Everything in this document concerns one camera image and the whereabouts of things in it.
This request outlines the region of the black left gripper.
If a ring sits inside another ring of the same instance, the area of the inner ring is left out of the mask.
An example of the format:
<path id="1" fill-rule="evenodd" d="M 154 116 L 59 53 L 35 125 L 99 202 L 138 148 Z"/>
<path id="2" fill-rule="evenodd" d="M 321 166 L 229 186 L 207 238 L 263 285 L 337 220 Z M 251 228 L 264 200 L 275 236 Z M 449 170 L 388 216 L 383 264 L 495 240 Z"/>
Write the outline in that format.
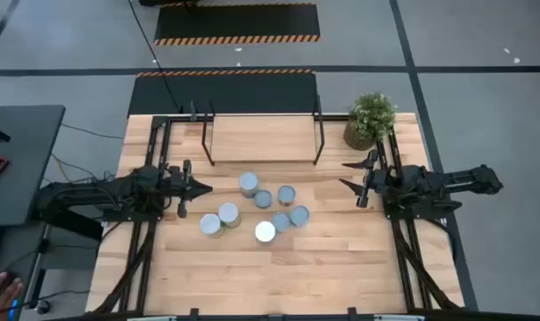
<path id="1" fill-rule="evenodd" d="M 192 164 L 190 160 L 184 160 L 183 166 L 168 166 L 168 196 L 178 197 L 177 216 L 186 218 L 187 202 L 202 195 L 211 193 L 213 187 L 203 184 L 192 177 Z"/>

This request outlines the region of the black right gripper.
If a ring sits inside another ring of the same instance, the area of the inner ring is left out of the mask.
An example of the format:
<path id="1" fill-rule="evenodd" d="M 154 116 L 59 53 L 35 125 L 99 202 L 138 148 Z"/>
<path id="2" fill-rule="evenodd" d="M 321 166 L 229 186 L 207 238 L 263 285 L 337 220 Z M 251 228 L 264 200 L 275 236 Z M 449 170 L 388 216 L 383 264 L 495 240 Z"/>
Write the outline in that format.
<path id="1" fill-rule="evenodd" d="M 364 176 L 361 185 L 340 178 L 339 181 L 350 188 L 350 190 L 358 196 L 356 205 L 359 208 L 366 208 L 368 205 L 368 192 L 373 190 L 377 194 L 387 194 L 389 192 L 389 175 L 393 169 L 392 165 L 386 165 L 381 169 L 374 169 L 374 164 L 377 161 L 384 161 L 385 158 L 379 155 L 379 152 L 374 149 L 369 151 L 366 159 L 355 163 L 343 163 L 344 167 L 352 169 L 364 169 Z"/>

